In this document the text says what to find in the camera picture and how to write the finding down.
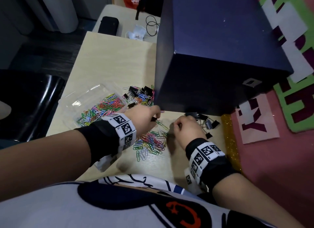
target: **black leather chair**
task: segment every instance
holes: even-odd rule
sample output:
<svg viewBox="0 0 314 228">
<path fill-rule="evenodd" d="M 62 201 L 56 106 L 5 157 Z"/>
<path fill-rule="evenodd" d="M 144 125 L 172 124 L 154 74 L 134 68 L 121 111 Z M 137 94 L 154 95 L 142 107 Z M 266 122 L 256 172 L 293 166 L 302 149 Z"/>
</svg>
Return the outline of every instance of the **black leather chair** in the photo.
<svg viewBox="0 0 314 228">
<path fill-rule="evenodd" d="M 64 84 L 57 76 L 0 70 L 0 101 L 12 108 L 0 120 L 0 139 L 26 142 L 44 137 Z"/>
</svg>

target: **gold glitter strip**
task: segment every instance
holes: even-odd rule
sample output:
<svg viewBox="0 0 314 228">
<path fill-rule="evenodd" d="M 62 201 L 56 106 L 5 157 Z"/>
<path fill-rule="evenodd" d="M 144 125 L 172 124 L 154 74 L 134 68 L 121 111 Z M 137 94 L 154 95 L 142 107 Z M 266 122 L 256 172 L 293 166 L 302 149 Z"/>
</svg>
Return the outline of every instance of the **gold glitter strip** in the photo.
<svg viewBox="0 0 314 228">
<path fill-rule="evenodd" d="M 231 115 L 228 115 L 228 114 L 222 115 L 221 122 L 224 128 L 227 159 L 231 162 L 235 170 L 242 172 L 240 157 L 239 157 L 238 148 L 236 145 L 236 139 L 233 133 Z"/>
</svg>

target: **dark blue box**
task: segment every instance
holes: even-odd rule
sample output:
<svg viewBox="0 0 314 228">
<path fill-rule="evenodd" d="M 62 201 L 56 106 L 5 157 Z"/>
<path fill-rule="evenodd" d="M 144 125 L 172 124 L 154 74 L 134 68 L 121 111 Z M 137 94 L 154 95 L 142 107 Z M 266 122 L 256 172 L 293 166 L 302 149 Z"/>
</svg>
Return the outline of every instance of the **dark blue box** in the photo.
<svg viewBox="0 0 314 228">
<path fill-rule="evenodd" d="M 292 73 L 258 0 L 164 0 L 155 71 L 163 110 L 231 113 Z"/>
</svg>

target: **hand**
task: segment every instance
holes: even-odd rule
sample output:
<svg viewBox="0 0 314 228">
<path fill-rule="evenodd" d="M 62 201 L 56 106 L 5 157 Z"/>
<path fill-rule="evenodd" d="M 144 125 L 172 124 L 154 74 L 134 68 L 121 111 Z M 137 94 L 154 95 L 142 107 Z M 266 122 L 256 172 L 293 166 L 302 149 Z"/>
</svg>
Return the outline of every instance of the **hand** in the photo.
<svg viewBox="0 0 314 228">
<path fill-rule="evenodd" d="M 126 115 L 132 121 L 136 128 L 136 136 L 140 137 L 154 128 L 156 122 L 151 122 L 150 120 L 155 115 L 157 118 L 160 118 L 160 107 L 136 105 L 131 109 L 128 109 L 124 115 Z"/>
<path fill-rule="evenodd" d="M 185 150 L 186 146 L 196 138 L 206 139 L 201 126 L 192 116 L 180 116 L 174 123 L 175 138 Z"/>
</svg>

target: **black cable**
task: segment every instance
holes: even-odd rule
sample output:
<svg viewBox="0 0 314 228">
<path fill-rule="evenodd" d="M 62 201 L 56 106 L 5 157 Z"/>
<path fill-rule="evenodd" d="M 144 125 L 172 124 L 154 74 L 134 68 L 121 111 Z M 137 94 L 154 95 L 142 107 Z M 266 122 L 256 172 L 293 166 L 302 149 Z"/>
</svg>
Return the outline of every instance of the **black cable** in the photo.
<svg viewBox="0 0 314 228">
<path fill-rule="evenodd" d="M 151 20 L 151 21 L 147 22 L 147 18 L 149 18 L 150 16 L 153 17 L 155 21 Z M 147 26 L 156 26 L 156 32 L 155 32 L 155 34 L 154 34 L 154 35 L 149 34 L 150 36 L 155 36 L 155 35 L 157 35 L 157 30 L 158 30 L 159 25 L 160 25 L 160 24 L 157 23 L 157 20 L 156 20 L 156 18 L 155 18 L 154 16 L 149 15 L 149 16 L 146 17 L 146 31 L 147 31 L 147 34 L 149 34 L 149 32 L 148 32 L 148 30 L 147 30 Z"/>
</svg>

